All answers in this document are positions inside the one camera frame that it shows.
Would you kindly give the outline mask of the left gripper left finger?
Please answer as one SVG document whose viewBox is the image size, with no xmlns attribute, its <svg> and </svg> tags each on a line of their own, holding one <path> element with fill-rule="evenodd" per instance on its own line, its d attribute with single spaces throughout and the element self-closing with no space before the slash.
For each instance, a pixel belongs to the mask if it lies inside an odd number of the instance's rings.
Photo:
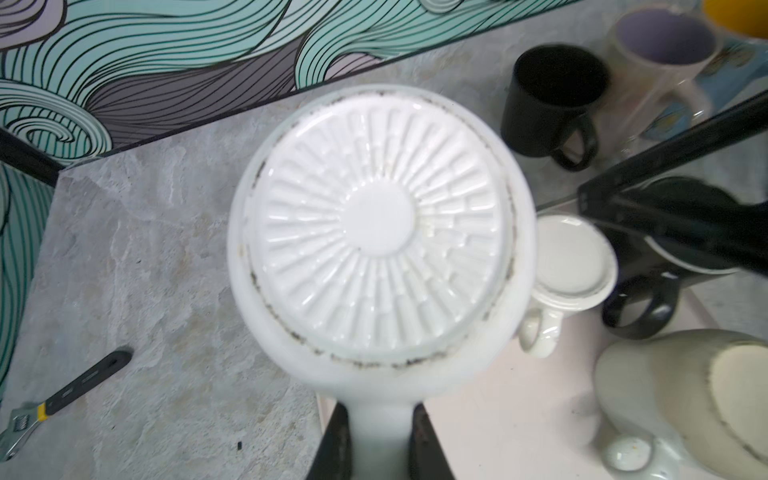
<svg viewBox="0 0 768 480">
<path fill-rule="evenodd" d="M 337 403 L 306 480 L 350 480 L 352 447 L 347 409 Z"/>
</svg>

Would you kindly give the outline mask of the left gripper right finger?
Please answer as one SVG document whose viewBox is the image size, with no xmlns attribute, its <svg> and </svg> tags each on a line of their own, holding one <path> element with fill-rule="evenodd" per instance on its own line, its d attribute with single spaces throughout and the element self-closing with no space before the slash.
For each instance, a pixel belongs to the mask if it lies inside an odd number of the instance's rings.
<svg viewBox="0 0 768 480">
<path fill-rule="evenodd" d="M 409 478 L 412 480 L 455 479 L 423 404 L 418 404 L 413 412 L 409 443 Z"/>
</svg>

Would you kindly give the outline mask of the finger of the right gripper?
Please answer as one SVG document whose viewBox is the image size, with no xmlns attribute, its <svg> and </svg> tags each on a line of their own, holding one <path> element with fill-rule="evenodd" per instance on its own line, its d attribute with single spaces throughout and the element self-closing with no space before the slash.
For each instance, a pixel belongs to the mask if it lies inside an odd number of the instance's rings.
<svg viewBox="0 0 768 480">
<path fill-rule="evenodd" d="M 597 223 L 667 240 L 767 274 L 767 203 L 718 204 L 639 185 L 767 130 L 767 93 L 651 147 L 579 186 L 579 213 Z"/>
</svg>

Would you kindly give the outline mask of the tall white mug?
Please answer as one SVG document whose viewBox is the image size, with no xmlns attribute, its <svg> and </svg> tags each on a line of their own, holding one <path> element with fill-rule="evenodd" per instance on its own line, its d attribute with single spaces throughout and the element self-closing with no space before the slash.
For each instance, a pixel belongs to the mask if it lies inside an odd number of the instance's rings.
<svg viewBox="0 0 768 480">
<path fill-rule="evenodd" d="M 535 282 L 517 338 L 524 352 L 546 358 L 557 347 L 564 319 L 608 298 L 618 262 L 607 237 L 575 215 L 539 216 L 537 241 Z"/>
</svg>

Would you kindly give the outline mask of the pink iridescent mug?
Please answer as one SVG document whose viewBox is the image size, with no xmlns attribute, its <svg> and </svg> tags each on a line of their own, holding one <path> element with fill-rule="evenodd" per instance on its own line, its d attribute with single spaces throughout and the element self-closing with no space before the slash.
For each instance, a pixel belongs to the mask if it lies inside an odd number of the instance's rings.
<svg viewBox="0 0 768 480">
<path fill-rule="evenodd" d="M 693 125 L 710 118 L 714 107 L 695 79 L 721 47 L 714 24 L 697 11 L 650 5 L 620 17 L 605 42 L 611 83 L 593 114 L 596 160 L 629 150 L 669 101 L 686 105 Z"/>
</svg>

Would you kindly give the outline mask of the black mug white base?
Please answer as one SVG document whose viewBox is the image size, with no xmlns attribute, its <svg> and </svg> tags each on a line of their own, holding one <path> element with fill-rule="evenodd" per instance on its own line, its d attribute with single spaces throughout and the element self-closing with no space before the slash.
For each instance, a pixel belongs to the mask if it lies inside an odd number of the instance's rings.
<svg viewBox="0 0 768 480">
<path fill-rule="evenodd" d="M 562 169 L 587 169 L 600 150 L 590 108 L 610 85 L 607 65 L 570 44 L 525 51 L 513 68 L 501 138 L 515 153 L 552 158 Z"/>
</svg>

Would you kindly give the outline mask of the blue mug yellow inside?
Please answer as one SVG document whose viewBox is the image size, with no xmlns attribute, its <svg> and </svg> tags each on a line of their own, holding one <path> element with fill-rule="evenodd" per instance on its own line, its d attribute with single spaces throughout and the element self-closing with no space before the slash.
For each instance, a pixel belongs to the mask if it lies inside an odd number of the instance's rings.
<svg viewBox="0 0 768 480">
<path fill-rule="evenodd" d="M 724 107 L 751 81 L 767 74 L 767 4 L 764 1 L 704 1 L 697 11 L 717 29 L 722 47 L 695 79 L 714 107 Z M 665 141 L 693 126 L 691 113 L 669 101 L 640 137 Z"/>
</svg>

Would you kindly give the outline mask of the cream speckled mug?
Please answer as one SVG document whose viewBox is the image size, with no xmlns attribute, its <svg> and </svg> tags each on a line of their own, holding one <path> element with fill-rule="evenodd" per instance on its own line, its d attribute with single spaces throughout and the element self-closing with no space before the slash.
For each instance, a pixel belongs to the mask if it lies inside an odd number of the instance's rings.
<svg viewBox="0 0 768 480">
<path fill-rule="evenodd" d="M 766 478 L 766 342 L 714 329 L 617 342 L 593 380 L 617 432 L 601 452 L 613 478 L 677 479 L 682 465 Z"/>
</svg>

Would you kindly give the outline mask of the white ribbed-bottom mug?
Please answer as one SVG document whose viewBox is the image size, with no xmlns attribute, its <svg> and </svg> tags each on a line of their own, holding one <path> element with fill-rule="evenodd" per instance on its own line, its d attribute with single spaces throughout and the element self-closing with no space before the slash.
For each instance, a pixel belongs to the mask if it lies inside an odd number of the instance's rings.
<svg viewBox="0 0 768 480">
<path fill-rule="evenodd" d="M 261 144 L 228 220 L 238 310 L 269 358 L 348 413 L 355 479 L 409 475 L 412 417 L 516 332 L 536 213 L 501 138 L 462 105 L 370 84 Z"/>
</svg>

